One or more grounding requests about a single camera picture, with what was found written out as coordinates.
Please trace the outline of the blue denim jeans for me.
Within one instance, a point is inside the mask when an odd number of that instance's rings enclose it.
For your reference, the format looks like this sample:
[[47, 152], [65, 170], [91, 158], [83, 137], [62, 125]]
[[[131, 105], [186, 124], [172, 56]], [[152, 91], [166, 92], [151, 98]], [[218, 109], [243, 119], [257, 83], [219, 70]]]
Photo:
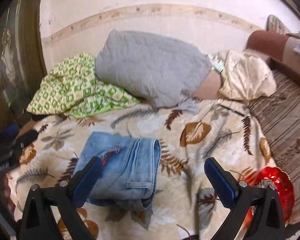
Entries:
[[106, 158], [107, 163], [87, 202], [134, 211], [152, 208], [161, 157], [157, 139], [93, 132], [74, 171], [82, 170], [93, 157]]

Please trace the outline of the red shiny balloon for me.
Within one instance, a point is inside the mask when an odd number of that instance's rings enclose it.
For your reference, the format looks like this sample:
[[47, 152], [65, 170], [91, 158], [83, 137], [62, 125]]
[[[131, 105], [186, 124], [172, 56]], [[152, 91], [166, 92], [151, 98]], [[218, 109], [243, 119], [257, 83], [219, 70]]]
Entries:
[[243, 177], [250, 186], [265, 188], [273, 183], [277, 189], [283, 212], [283, 220], [287, 223], [291, 217], [295, 203], [294, 187], [289, 175], [278, 167], [266, 166], [258, 171], [250, 171]]

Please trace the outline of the dark wooden wardrobe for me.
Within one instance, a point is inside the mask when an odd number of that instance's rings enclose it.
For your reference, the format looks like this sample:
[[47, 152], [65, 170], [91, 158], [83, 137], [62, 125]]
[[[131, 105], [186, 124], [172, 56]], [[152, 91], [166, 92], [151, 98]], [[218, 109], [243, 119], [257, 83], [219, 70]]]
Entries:
[[26, 108], [47, 74], [40, 0], [8, 0], [0, 15], [0, 131], [30, 120]]

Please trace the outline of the leaf-patterned beige blanket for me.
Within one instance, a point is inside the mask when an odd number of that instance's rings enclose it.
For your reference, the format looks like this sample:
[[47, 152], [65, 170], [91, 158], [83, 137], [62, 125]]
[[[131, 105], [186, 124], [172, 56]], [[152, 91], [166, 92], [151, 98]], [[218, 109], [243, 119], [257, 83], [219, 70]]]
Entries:
[[237, 180], [274, 166], [258, 120], [242, 103], [204, 100], [198, 114], [139, 104], [86, 118], [51, 115], [36, 123], [38, 139], [8, 174], [12, 200], [24, 208], [32, 184], [69, 180], [93, 132], [155, 138], [162, 154], [151, 212], [85, 204], [78, 213], [96, 239], [211, 239], [228, 215], [204, 173], [214, 157]]

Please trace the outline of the green patterned pillow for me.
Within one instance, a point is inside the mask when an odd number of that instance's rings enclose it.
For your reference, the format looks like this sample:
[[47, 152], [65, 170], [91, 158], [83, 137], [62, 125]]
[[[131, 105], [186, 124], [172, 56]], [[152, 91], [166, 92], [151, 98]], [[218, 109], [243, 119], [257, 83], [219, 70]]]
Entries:
[[26, 110], [33, 115], [85, 118], [137, 103], [124, 89], [99, 80], [95, 57], [83, 53], [56, 64], [42, 79]]

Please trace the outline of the brown striped mattress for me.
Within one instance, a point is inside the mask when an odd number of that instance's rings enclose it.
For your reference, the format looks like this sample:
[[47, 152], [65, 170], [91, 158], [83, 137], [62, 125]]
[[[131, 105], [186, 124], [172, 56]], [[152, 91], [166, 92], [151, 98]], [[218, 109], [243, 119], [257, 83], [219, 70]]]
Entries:
[[295, 203], [289, 222], [300, 222], [300, 86], [278, 70], [273, 71], [276, 92], [249, 104], [268, 141], [275, 163], [288, 173]]

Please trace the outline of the pink pillow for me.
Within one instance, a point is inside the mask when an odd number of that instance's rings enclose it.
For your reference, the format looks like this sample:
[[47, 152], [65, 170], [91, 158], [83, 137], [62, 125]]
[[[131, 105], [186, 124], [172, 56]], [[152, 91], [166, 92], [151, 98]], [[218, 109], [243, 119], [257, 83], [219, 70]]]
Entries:
[[212, 69], [206, 79], [200, 84], [197, 90], [192, 94], [193, 98], [202, 100], [224, 99], [225, 97], [219, 92], [222, 86], [222, 78], [219, 72]]

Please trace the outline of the cream satin pillow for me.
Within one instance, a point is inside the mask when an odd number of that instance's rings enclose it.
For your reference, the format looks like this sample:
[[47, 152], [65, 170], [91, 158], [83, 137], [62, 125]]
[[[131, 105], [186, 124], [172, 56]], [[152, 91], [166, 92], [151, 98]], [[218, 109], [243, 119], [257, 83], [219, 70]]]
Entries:
[[233, 50], [219, 51], [208, 58], [219, 72], [222, 85], [218, 92], [236, 101], [249, 103], [276, 92], [276, 82], [266, 62], [258, 56]]

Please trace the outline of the grey quilted pillow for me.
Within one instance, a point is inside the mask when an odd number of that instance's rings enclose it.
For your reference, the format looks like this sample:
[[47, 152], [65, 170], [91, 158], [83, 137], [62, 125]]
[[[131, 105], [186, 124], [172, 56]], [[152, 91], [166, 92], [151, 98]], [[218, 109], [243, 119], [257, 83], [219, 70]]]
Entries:
[[98, 79], [170, 108], [189, 99], [211, 72], [207, 55], [174, 38], [113, 29], [95, 59]]

